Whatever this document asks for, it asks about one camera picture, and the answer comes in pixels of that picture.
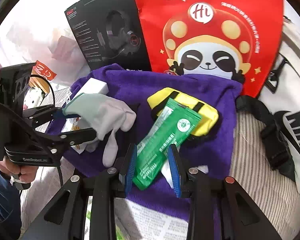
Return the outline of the person's left hand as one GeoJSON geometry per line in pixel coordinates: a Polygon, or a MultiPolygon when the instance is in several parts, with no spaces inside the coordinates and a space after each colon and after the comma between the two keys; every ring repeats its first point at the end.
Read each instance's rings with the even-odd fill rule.
{"type": "Polygon", "coordinates": [[[11,175],[18,175],[19,180],[23,183],[31,183],[35,180],[38,167],[36,166],[19,166],[10,161],[8,157],[4,157],[0,161],[0,171],[7,177],[11,175]]]}

